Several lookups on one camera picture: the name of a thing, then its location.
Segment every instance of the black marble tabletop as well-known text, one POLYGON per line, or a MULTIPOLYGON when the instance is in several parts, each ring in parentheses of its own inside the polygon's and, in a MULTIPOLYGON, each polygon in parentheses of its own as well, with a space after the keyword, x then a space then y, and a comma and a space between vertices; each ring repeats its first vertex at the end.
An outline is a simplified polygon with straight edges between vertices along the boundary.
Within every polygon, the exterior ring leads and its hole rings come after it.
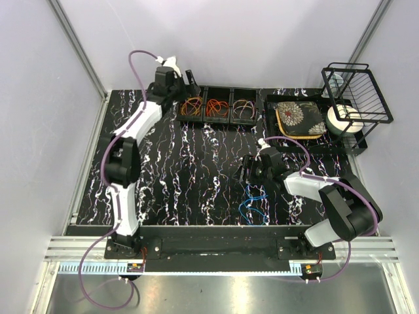
MULTIPOLYGON (((318 90, 269 89, 266 94, 309 96, 318 90)), ((101 135, 116 130, 135 112, 139 90, 112 91, 101 135)), ((145 136, 139 149, 141 178, 136 186, 138 219, 147 225, 239 225, 247 224, 238 210, 247 199, 246 186, 232 175, 245 154, 256 154, 257 140, 267 136, 264 112, 253 128, 213 124, 182 124, 173 108, 145 136)), ((111 195, 100 181, 100 161, 105 146, 99 143, 84 189, 78 225, 113 223, 111 195)), ((283 154, 288 166, 305 163, 303 154, 283 154)), ((350 170, 345 155, 313 155, 309 172, 339 176, 350 170)), ((265 195, 263 186, 252 186, 253 197, 265 195)), ((253 201, 252 207, 266 215, 243 213, 254 225, 313 224, 325 218, 322 204, 299 196, 271 194, 253 201)))

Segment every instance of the black wire rack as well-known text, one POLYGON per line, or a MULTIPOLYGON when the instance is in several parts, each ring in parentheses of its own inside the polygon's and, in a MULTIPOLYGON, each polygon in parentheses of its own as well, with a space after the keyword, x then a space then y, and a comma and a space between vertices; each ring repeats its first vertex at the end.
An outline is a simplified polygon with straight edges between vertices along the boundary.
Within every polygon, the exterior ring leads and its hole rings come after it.
MULTIPOLYGON (((368 68, 366 63, 333 62, 321 71, 325 84, 320 93, 308 97, 268 96, 264 100, 264 110, 269 135, 281 135, 275 114, 278 102, 314 101, 324 120, 333 107, 337 120, 348 123, 339 135, 328 131, 320 139, 301 143, 311 154, 361 154, 368 147, 366 136, 377 125, 393 121, 386 100, 368 68), (362 126, 362 129, 348 136, 346 132, 351 126, 362 126)), ((282 141, 274 145, 282 152, 300 152, 297 146, 284 146, 282 141)))

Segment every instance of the blue cable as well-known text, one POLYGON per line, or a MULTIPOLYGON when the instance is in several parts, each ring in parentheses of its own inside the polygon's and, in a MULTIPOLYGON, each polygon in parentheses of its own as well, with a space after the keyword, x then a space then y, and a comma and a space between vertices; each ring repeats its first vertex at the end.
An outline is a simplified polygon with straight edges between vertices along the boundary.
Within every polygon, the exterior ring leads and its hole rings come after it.
POLYGON ((240 205, 239 205, 239 207, 238 207, 238 211, 239 211, 239 213, 241 214, 241 216, 243 217, 243 218, 245 218, 245 220, 246 220, 246 222, 247 222, 247 224, 249 224, 249 225, 253 225, 252 223, 251 223, 251 221, 242 213, 242 206, 243 205, 245 205, 245 207, 247 208, 247 209, 250 209, 251 211, 255 211, 256 213, 258 213, 258 214, 260 214, 261 216, 263 216, 263 222, 261 223, 261 225, 263 225, 263 224, 265 224, 267 221, 267 217, 266 217, 266 214, 264 214, 264 213, 262 213, 260 210, 258 210, 258 209, 256 209, 256 208, 253 208, 253 207, 247 207, 246 205, 250 202, 250 201, 259 201, 259 200, 263 200, 263 199, 265 199, 265 198, 267 198, 268 196, 267 195, 263 195, 263 196, 257 196, 256 198, 254 198, 251 194, 250 194, 250 189, 249 189, 249 185, 246 187, 246 194, 247 194, 247 196, 249 197, 249 199, 247 199, 246 201, 244 201, 243 203, 241 203, 240 205))

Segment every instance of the white bowl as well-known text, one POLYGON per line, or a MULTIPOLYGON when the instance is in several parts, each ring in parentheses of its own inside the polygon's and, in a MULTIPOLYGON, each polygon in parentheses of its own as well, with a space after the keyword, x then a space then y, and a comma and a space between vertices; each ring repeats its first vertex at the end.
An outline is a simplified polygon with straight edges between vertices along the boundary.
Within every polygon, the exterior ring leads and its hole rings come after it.
MULTIPOLYGON (((358 111, 351 106, 348 105, 337 105, 337 109, 341 118, 346 117, 346 113, 351 113, 350 118, 360 119, 361 115, 358 111)), ((327 118, 326 118, 326 126, 329 131, 335 135, 340 135, 348 126, 349 121, 339 121, 336 118, 335 111, 333 107, 330 107, 327 111, 327 118)), ((346 130, 343 136, 351 136, 359 131, 361 131, 364 124, 362 122, 354 122, 352 125, 346 130)))

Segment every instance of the flower pattern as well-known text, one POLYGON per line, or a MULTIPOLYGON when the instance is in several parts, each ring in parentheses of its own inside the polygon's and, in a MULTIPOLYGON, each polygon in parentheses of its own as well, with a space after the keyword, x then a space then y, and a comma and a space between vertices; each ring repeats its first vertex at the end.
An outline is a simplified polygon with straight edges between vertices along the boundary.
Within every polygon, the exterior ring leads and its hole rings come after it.
POLYGON ((324 122, 317 123, 308 130, 308 134, 317 135, 323 133, 326 133, 326 127, 324 122))
POLYGON ((296 126, 302 122, 304 115, 301 108, 293 101, 278 104, 281 122, 287 126, 296 126))

